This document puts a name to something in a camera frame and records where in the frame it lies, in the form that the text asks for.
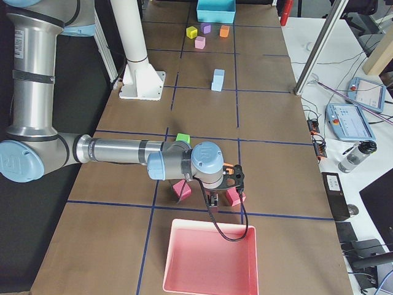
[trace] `teal box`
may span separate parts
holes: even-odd
[[[201,23],[233,23],[235,0],[198,0],[196,14]]]

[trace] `plastic tray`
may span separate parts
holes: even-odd
[[[198,0],[196,14],[201,23],[233,23],[235,0]]]
[[[219,224],[231,238],[244,226]],[[245,239],[224,240],[213,223],[175,219],[172,222],[163,289],[200,295],[258,295],[255,227]]]

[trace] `yellow cube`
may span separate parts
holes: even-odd
[[[198,29],[194,26],[190,26],[186,29],[185,34],[188,38],[194,39],[198,36]]]

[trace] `orange cube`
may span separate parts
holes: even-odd
[[[220,37],[228,37],[229,36],[229,26],[222,25],[220,29]]]

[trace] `pink block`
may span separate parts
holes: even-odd
[[[205,45],[206,45],[205,37],[198,36],[195,38],[195,48],[204,49]]]
[[[239,194],[236,191],[235,187],[231,187],[229,190],[225,192],[225,196],[231,206],[236,206],[240,204]],[[243,193],[243,201],[246,199],[246,195]]]
[[[191,187],[187,183],[185,183],[185,180],[180,180],[178,183],[173,185],[172,188],[175,194],[177,195],[179,201],[183,201],[184,199],[191,196],[191,192],[192,192]]]

